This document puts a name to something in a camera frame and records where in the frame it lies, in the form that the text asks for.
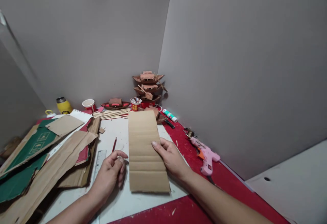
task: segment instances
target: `hand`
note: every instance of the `hand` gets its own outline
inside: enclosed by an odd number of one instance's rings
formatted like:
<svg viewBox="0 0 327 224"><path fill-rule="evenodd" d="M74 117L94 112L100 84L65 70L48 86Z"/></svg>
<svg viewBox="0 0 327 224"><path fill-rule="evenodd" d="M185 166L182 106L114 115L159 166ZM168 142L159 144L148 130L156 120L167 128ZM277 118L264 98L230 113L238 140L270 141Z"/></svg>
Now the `hand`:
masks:
<svg viewBox="0 0 327 224"><path fill-rule="evenodd" d="M166 168L178 179L182 180L189 173L193 172L187 166L173 142L160 138L160 143L153 141L152 146L163 158Z"/></svg>
<svg viewBox="0 0 327 224"><path fill-rule="evenodd" d="M95 181L89 190L89 195L104 204L112 193L118 180L118 187L121 187L125 176L124 159L127 154L116 150L103 160L101 168Z"/></svg>

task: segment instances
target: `yellow bottle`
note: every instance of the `yellow bottle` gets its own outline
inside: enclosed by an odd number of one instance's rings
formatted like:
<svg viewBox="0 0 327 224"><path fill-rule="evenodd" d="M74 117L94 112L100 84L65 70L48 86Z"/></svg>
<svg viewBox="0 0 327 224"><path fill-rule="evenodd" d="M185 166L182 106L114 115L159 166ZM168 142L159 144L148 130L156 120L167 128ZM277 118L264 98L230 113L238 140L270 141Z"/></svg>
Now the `yellow bottle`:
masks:
<svg viewBox="0 0 327 224"><path fill-rule="evenodd" d="M71 104L65 99L65 97L60 97L56 101L61 114L70 114L73 111Z"/></svg>

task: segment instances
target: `gray wall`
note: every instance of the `gray wall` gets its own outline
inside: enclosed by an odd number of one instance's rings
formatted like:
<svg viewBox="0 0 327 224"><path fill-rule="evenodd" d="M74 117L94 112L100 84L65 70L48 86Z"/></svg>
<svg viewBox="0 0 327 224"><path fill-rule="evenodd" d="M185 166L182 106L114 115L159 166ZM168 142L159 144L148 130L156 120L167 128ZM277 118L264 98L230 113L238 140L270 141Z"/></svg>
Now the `gray wall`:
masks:
<svg viewBox="0 0 327 224"><path fill-rule="evenodd" d="M169 0L0 0L47 109L135 95L132 75L157 72Z"/></svg>
<svg viewBox="0 0 327 224"><path fill-rule="evenodd" d="M23 138L46 110L32 87L0 41L0 150L14 136Z"/></svg>
<svg viewBox="0 0 327 224"><path fill-rule="evenodd" d="M327 137L327 0L170 0L163 106L249 179Z"/></svg>

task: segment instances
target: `ruler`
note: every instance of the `ruler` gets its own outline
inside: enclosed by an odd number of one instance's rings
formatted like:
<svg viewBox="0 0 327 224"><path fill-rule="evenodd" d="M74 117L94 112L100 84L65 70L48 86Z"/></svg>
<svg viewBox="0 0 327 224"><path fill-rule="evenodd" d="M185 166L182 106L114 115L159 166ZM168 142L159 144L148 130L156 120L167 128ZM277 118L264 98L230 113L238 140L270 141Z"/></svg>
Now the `ruler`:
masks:
<svg viewBox="0 0 327 224"><path fill-rule="evenodd" d="M98 151L98 156L96 157L96 161L95 161L95 169L94 169L94 173L93 173L92 185L93 185L93 183L95 181L96 176L98 175L98 172L99 172L99 170L101 168L102 162L106 157L107 157L107 150ZM89 222L89 224L100 224L100 212L101 211L98 211L95 214L95 216Z"/></svg>

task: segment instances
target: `pink glue gun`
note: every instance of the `pink glue gun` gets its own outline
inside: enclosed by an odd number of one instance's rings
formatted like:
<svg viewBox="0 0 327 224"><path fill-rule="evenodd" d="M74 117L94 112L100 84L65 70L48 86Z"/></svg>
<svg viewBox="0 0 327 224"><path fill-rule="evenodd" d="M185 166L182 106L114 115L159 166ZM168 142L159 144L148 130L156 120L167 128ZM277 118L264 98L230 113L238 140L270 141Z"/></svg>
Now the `pink glue gun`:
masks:
<svg viewBox="0 0 327 224"><path fill-rule="evenodd" d="M220 160L220 156L211 151L209 147L203 144L198 139L191 137L191 143L198 148L200 153L198 156L203 159L203 166L201 167L200 171L205 176L212 175L212 161L218 162Z"/></svg>

